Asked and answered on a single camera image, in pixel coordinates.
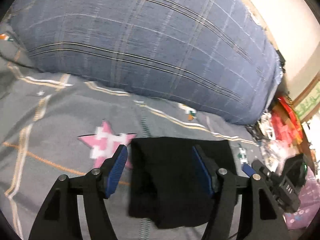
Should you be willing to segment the black pants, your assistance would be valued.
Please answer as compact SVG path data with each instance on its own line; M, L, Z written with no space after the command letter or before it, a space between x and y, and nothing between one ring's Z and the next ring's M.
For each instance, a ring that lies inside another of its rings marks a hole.
M195 145L200 145L219 168L236 172L227 140L157 137L131 141L129 216L149 218L159 229L208 222L213 201L198 181L193 163Z

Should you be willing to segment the purple floral cloth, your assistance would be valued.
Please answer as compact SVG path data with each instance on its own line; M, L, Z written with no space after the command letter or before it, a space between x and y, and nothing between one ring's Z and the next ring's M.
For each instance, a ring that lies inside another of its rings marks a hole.
M300 207L295 213L285 213L285 221L289 230L306 228L319 210L319 183L308 167L306 184L299 193Z

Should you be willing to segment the red and white clutter pile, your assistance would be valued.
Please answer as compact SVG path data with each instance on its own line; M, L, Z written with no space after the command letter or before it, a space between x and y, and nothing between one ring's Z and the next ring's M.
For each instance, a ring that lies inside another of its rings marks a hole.
M280 174L285 161L303 152L303 129L287 96L276 96L256 123L259 145L267 168Z

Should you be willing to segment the grey star-patterned bedsheet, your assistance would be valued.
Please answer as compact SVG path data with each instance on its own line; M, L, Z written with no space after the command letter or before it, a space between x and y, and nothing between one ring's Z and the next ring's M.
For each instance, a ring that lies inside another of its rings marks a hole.
M163 99L110 89L62 73L41 73L8 24L1 24L1 210L22 239L47 193L61 174L77 177L94 166L91 149L80 137L107 122L115 136L227 140L231 162L240 170L261 156L243 126L197 113Z

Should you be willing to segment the blue plaid pillow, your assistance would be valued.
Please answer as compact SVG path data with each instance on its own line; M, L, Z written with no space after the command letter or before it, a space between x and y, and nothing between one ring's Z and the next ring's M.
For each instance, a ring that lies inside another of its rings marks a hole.
M44 72L255 123L282 78L241 0L15 0L10 24Z

